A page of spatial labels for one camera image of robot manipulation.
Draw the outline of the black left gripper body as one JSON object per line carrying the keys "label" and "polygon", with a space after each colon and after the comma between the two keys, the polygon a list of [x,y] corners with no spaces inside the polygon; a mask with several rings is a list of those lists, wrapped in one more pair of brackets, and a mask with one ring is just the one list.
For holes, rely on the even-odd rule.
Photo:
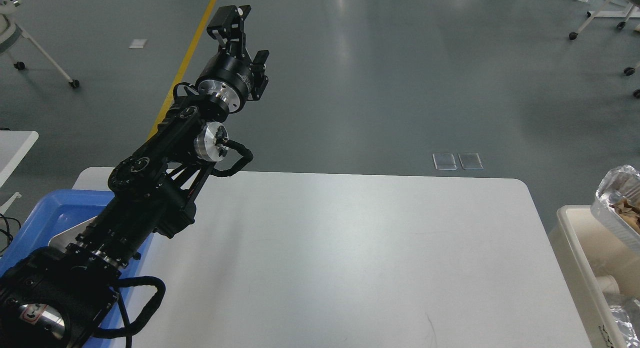
{"label": "black left gripper body", "polygon": [[249,65],[222,48],[208,61],[195,87],[205,97],[210,114],[237,113],[248,101],[257,99],[255,77]]}

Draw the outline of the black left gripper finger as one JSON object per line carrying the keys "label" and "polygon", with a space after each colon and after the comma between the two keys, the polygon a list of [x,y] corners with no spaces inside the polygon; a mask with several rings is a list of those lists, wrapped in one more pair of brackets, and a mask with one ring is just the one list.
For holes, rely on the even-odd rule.
{"label": "black left gripper finger", "polygon": [[218,43],[218,52],[224,52],[242,61],[250,60],[244,23],[251,10],[250,5],[218,8],[206,27],[206,33]]}
{"label": "black left gripper finger", "polygon": [[257,101],[263,96],[269,83],[269,78],[266,76],[266,61],[270,51],[257,51],[253,57],[248,52],[246,55],[250,70],[250,89],[247,101]]}

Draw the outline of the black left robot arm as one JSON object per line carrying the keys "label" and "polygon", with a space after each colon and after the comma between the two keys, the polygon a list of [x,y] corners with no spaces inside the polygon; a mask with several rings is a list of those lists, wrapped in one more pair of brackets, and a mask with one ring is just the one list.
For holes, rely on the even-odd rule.
{"label": "black left robot arm", "polygon": [[251,57],[250,5],[217,10],[206,33],[217,53],[196,83],[177,83],[157,133],[119,163],[107,185],[114,198],[64,248],[40,247],[1,277],[2,347],[82,347],[90,338],[131,346],[160,307],[165,283],[121,277],[154,232],[173,238],[195,222],[208,177],[231,177],[254,155],[231,140],[224,121],[258,101],[269,83],[269,51]]}

